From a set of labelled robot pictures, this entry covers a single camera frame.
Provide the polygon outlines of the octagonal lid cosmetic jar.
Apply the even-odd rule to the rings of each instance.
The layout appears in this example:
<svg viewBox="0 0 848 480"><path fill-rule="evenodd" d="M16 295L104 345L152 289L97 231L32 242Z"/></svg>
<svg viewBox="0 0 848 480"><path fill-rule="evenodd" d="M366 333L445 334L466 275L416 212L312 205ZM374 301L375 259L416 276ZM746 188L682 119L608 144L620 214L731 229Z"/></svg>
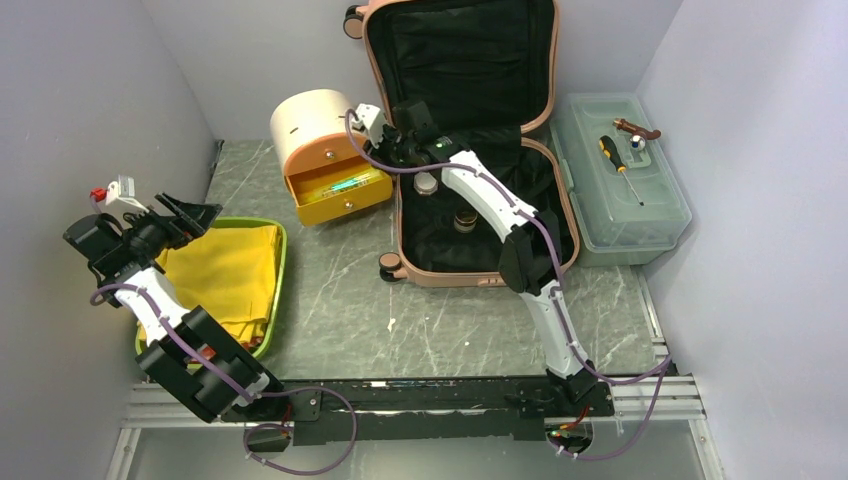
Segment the octagonal lid cosmetic jar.
<svg viewBox="0 0 848 480"><path fill-rule="evenodd" d="M438 180L429 172L418 172L413 176L413 188L421 196L434 194L438 185Z"/></svg>

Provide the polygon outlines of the yellow green tube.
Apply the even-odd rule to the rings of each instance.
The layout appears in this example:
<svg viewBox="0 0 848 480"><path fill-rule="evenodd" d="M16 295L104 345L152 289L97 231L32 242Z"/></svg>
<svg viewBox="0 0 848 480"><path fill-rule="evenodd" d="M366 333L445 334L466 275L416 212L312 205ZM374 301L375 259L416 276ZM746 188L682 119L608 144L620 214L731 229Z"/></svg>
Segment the yellow green tube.
<svg viewBox="0 0 848 480"><path fill-rule="evenodd" d="M380 175L376 171L366 171L358 175L340 180L329 186L322 187L317 192L313 193L310 200L315 202L325 198L330 198L339 195L343 192L368 185L380 179Z"/></svg>

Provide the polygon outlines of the cream cylindrical drawer cabinet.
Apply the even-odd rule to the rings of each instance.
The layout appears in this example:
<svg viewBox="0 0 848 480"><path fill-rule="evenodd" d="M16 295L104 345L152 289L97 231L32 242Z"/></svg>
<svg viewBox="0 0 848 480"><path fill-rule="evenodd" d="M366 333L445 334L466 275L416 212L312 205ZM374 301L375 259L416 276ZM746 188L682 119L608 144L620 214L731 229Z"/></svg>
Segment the cream cylindrical drawer cabinet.
<svg viewBox="0 0 848 480"><path fill-rule="evenodd" d="M345 130L351 103L340 92L310 90L281 102L270 118L270 132L285 186L296 214L313 226L380 204L392 197L391 177L362 158ZM366 171L380 179L319 201L313 193Z"/></svg>

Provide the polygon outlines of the gold band cream jar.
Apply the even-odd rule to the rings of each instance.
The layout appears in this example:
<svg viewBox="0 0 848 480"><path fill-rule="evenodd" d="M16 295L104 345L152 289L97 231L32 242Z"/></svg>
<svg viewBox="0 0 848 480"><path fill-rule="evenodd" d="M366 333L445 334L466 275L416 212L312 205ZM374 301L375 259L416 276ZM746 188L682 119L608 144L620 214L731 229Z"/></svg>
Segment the gold band cream jar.
<svg viewBox="0 0 848 480"><path fill-rule="evenodd" d="M478 218L475 210L458 210L454 215L454 229L460 234L469 234L476 228Z"/></svg>

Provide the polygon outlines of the pink hard-shell suitcase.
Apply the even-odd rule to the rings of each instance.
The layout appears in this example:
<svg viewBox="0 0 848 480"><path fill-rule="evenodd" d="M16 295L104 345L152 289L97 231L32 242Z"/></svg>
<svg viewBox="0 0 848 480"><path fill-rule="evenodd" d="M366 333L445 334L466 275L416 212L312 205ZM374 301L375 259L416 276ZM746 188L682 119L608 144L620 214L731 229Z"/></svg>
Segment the pink hard-shell suitcase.
<svg viewBox="0 0 848 480"><path fill-rule="evenodd" d="M560 163L531 134L555 100L558 6L553 1L371 1L348 7L345 34L366 46L388 121L423 102L440 131L466 139L514 194L558 219L561 265L578 257L577 221ZM445 186L430 196L413 176L396 179L398 248L381 278L426 287L494 286L502 243L478 214L469 234L453 226L474 210Z"/></svg>

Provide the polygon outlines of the red white patterned cloth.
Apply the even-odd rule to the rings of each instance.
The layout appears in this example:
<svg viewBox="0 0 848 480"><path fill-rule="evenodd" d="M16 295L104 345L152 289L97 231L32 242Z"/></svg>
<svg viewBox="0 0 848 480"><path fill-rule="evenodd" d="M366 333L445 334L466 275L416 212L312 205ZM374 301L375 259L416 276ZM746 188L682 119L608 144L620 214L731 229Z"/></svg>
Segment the red white patterned cloth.
<svg viewBox="0 0 848 480"><path fill-rule="evenodd" d="M264 340L263 337L253 337L251 340L249 340L247 342L242 342L241 345L251 354L255 354L258 351L263 340ZM203 358L205 358L207 360L211 360L212 357L216 354L216 351L211 346L208 346L208 345L203 345L203 346L197 348L197 351L199 352L199 354Z"/></svg>

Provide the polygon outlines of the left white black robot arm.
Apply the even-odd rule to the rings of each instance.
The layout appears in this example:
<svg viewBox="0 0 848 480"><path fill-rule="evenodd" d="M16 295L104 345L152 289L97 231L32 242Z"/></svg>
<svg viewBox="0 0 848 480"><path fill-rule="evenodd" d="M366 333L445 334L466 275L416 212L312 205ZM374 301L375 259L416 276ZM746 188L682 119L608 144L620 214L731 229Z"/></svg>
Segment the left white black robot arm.
<svg viewBox="0 0 848 480"><path fill-rule="evenodd" d="M282 383L203 307L187 309L156 258L202 237L220 214L219 204L182 202L160 193L167 209L141 207L127 227L108 213L80 218L64 240L87 261L97 281L91 304L132 311L148 347L135 361L156 383L200 420L210 423L229 410L264 420L287 406Z"/></svg>

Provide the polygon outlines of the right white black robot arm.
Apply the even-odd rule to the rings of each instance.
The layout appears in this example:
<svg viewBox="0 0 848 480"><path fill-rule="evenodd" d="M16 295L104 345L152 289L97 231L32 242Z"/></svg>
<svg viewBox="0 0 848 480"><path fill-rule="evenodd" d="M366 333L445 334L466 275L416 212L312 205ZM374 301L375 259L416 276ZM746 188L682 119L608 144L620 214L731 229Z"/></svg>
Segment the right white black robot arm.
<svg viewBox="0 0 848 480"><path fill-rule="evenodd" d="M404 113L404 128L390 125L383 112L359 120L372 152L387 172L433 174L494 230L502 243L498 272L526 304L541 337L552 404L564 415L578 413L588 404L597 379L565 305L560 250L553 239L556 215L514 194L465 138L442 133L423 102L413 103Z"/></svg>

